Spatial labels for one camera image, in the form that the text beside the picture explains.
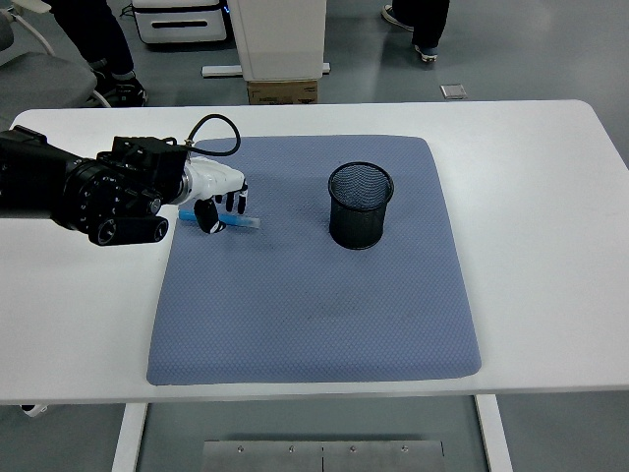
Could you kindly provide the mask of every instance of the blue mat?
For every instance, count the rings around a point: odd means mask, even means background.
[[[353,160],[381,166],[395,185],[382,239],[362,251],[340,247],[328,233],[327,179]],[[425,141],[244,138],[222,161],[245,173],[246,215],[261,218],[261,229],[207,235],[178,221],[150,383],[415,381],[465,377],[481,367]]]

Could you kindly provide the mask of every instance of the white table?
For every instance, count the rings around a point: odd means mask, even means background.
[[[115,135],[182,141],[209,112],[233,119],[243,136],[426,139],[468,290],[480,371],[427,382],[153,386],[146,363],[171,239],[98,248],[52,221],[0,219],[1,403],[629,387],[629,174],[589,105],[40,110],[17,123],[58,148],[95,156]],[[226,125],[215,124],[198,139],[229,136]],[[173,218],[175,208],[163,214]]]

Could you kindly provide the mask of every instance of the person's leg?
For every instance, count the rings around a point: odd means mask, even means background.
[[[146,91],[136,79],[134,61],[106,0],[45,0],[55,20],[92,68],[96,90],[117,98],[116,106],[143,106]]]
[[[411,42],[420,49],[436,48],[445,29],[450,0],[421,0],[415,5],[419,5],[419,11],[415,12],[412,23],[415,30]]]
[[[106,63],[117,76],[133,76],[134,62],[127,39],[106,0],[46,0],[46,3],[90,66],[97,69]]]
[[[391,6],[396,20],[414,27],[424,3],[424,0],[393,0]]]

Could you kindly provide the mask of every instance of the metal plate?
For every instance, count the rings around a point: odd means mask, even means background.
[[[461,84],[452,84],[450,86],[440,86],[443,98],[446,100],[462,100],[468,95]]]
[[[207,441],[201,472],[445,472],[441,442]]]

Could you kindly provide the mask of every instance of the black pants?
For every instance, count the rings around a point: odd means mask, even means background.
[[[117,75],[134,70],[127,39],[106,0],[45,0],[63,31],[89,63],[106,60]]]
[[[393,0],[395,18],[412,26],[413,44],[437,47],[448,17],[450,0]]]

